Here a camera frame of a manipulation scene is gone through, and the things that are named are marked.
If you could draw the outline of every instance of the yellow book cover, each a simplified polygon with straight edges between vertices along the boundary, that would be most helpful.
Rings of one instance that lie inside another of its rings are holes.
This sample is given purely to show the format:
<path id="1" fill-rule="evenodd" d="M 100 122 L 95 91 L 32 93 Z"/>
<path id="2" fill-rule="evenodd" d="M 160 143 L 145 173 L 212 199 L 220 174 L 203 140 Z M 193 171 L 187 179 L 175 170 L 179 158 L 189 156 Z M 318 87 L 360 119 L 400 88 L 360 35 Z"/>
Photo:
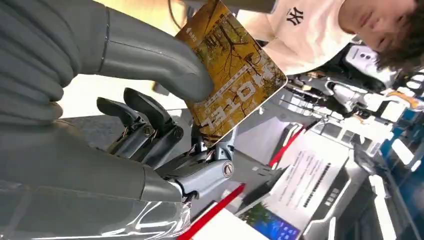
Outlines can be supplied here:
<path id="1" fill-rule="evenodd" d="M 176 35 L 206 66 L 209 97 L 186 102 L 207 147 L 287 84 L 287 78 L 219 0 L 210 0 Z"/>

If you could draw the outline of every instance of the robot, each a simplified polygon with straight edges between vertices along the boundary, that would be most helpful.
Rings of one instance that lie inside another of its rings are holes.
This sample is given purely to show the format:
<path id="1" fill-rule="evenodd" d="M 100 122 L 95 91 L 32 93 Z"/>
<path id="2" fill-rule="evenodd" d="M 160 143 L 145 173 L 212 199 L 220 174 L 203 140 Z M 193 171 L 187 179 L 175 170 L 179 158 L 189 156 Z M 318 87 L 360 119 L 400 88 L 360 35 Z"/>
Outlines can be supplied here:
<path id="1" fill-rule="evenodd" d="M 59 120 L 56 102 L 78 74 L 153 80 L 200 102 L 214 85 L 192 50 L 91 0 L 4 0 L 0 11 L 0 239 L 181 234 L 192 199 L 231 177 L 237 132 L 167 163 L 183 133 L 148 96 L 98 99 L 125 126 L 107 151 Z"/>

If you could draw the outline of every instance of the floor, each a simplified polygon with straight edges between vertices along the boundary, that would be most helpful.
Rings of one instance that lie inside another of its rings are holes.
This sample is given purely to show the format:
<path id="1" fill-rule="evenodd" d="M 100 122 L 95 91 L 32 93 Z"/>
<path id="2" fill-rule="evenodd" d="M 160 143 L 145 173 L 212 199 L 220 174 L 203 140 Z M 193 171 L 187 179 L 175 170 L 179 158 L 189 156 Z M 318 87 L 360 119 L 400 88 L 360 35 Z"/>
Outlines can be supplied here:
<path id="1" fill-rule="evenodd" d="M 168 0 L 96 0 L 110 8 L 123 12 L 136 19 L 144 21 L 172 36 L 179 31 L 172 21 Z M 171 0 L 172 12 L 176 21 L 183 26 L 186 21 L 186 6 L 180 0 Z M 114 101 L 123 101 L 123 92 L 126 87 L 156 99 L 167 110 L 183 109 L 186 104 L 183 100 L 170 94 L 161 95 L 152 90 L 153 81 L 127 80 L 99 75 L 80 74 L 64 89 L 64 96 L 58 103 L 63 108 L 62 118 L 78 118 L 98 116 L 97 97 Z"/>

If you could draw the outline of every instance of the white wall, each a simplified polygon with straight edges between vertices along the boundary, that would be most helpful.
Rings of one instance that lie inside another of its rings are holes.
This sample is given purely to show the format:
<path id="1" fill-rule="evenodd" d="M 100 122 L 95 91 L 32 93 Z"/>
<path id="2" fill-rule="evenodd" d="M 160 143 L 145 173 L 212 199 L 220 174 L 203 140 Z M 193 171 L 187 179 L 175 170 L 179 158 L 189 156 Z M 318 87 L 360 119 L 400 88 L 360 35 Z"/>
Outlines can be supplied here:
<path id="1" fill-rule="evenodd" d="M 166 110 L 187 108 L 183 100 L 172 94 L 165 96 L 153 92 L 153 83 L 148 80 L 80 74 L 73 79 L 69 86 L 64 88 L 63 98 L 58 102 L 63 108 L 62 118 L 102 115 L 96 106 L 97 97 L 124 102 L 125 88 L 132 88 L 153 97 Z"/>

